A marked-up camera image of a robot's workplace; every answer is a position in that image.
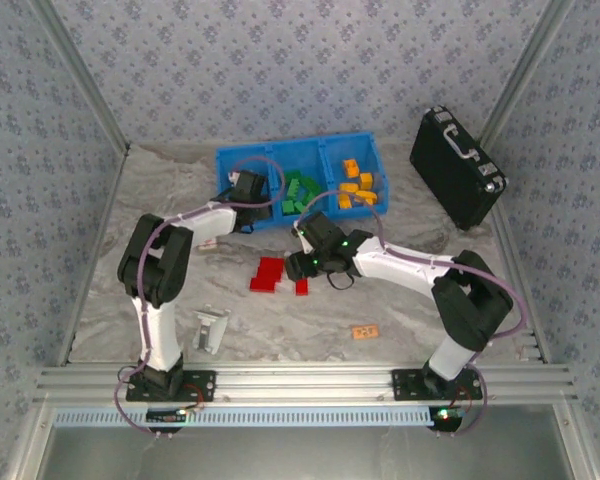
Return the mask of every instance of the small orange object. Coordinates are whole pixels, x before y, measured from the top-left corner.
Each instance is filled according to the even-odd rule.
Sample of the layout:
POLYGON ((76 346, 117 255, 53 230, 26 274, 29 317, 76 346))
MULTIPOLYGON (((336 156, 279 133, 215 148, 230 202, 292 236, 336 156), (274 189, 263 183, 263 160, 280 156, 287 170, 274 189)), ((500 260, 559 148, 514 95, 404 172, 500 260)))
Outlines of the small orange object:
POLYGON ((373 187, 373 175, 370 173, 360 174, 360 190, 371 190, 373 187))
POLYGON ((347 178, 355 178, 360 175, 360 169, 358 168, 358 162, 355 158, 350 158, 342 162, 344 164, 344 173, 347 178))
POLYGON ((356 200, 358 200, 359 202, 367 202, 369 205, 375 205, 376 203, 378 203, 378 196, 373 193, 373 192, 367 192, 366 190, 358 190, 356 192, 356 197, 360 197, 361 200, 358 200, 356 198, 356 200))
POLYGON ((353 206, 351 205, 351 197, 349 197, 349 195, 341 193, 340 195, 338 195, 338 205, 342 209, 351 208, 353 206))
POLYGON ((357 325, 355 327, 351 327, 351 332, 353 333, 354 340, 364 340, 366 338, 376 338, 380 336, 380 332, 378 331, 378 325, 357 325))
POLYGON ((341 183, 338 190, 344 190, 345 192, 356 193, 359 190, 357 183, 341 183))

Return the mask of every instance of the wall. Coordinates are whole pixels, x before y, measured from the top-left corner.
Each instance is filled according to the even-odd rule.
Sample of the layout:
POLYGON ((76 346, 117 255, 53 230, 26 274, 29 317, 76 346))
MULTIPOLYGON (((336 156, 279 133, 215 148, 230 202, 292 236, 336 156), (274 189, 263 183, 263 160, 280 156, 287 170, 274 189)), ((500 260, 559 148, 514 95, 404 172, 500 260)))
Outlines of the wall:
POLYGON ((55 0, 131 142, 478 134, 547 0, 55 0))
POLYGON ((24 0, 0 2, 0 478, 55 362, 119 156, 24 0))
POLYGON ((600 447, 600 1, 576 2, 493 157, 557 362, 572 362, 600 447))

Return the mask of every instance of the black mounting plate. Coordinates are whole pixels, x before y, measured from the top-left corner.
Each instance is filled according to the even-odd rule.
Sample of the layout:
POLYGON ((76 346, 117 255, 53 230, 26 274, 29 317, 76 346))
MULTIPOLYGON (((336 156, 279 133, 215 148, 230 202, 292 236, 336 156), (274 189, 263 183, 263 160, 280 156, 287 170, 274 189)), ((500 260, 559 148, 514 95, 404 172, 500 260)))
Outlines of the black mounting plate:
POLYGON ((409 400, 466 400, 466 389, 471 395, 471 400, 482 399, 482 388, 480 378, 473 370, 465 368, 460 372, 453 382, 449 382, 449 388, 440 397, 431 394, 424 383, 424 375, 421 368, 398 369, 391 371, 391 384, 393 386, 393 398, 396 402, 409 400))
POLYGON ((198 390, 187 388, 187 385, 196 386, 202 393, 204 403, 213 401, 216 390, 216 372, 213 370, 184 370, 182 372, 182 386, 173 398, 166 399, 163 395, 155 395, 139 375, 133 375, 127 386, 127 402, 154 402, 154 403, 192 403, 198 400, 198 390))

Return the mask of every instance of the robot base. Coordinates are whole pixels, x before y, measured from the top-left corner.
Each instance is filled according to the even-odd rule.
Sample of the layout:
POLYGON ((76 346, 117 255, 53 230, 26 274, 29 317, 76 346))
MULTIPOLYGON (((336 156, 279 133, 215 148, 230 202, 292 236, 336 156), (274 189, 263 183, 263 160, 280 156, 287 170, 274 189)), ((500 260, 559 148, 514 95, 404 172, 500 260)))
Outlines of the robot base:
POLYGON ((197 402, 213 401, 216 389, 216 372, 213 370, 183 370, 182 357, 168 372, 145 367, 129 379, 127 402, 197 402))
POLYGON ((423 400, 468 400, 482 399, 482 388, 478 374, 467 368, 435 394, 425 383, 425 369, 399 369, 391 371, 393 398, 395 401, 423 400))

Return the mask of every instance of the marble-patterned floor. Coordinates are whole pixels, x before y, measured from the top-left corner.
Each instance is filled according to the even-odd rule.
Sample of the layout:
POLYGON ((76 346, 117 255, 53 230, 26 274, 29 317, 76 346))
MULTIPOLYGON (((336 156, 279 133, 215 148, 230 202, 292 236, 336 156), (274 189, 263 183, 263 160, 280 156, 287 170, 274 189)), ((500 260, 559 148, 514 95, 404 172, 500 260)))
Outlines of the marble-patterned floor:
MULTIPOLYGON (((410 145, 378 141, 390 181, 386 238, 431 253, 478 252, 502 275, 489 222, 470 232, 455 228, 408 161, 410 145)), ((215 194, 215 146, 132 146, 80 317, 71 362, 135 361, 140 336, 135 311, 116 279, 116 269, 138 217, 169 216, 194 209, 215 194)), ((373 219, 342 223, 345 231, 375 231, 373 219)), ((290 285, 275 294, 249 292, 261 256, 282 256, 300 246, 288 229, 219 239, 213 253, 193 251, 176 305, 177 332, 186 361, 400 361, 424 362, 444 337, 433 302, 388 282, 359 279, 346 291, 324 277, 309 281, 309 296, 290 285), (193 348, 199 326, 194 310, 204 304, 230 309, 220 350, 214 356, 193 348), (351 327, 376 323, 376 339, 353 340, 351 327)), ((517 321, 517 310, 502 328, 517 321)), ((482 356, 489 363, 519 360, 516 338, 494 342, 482 356)))

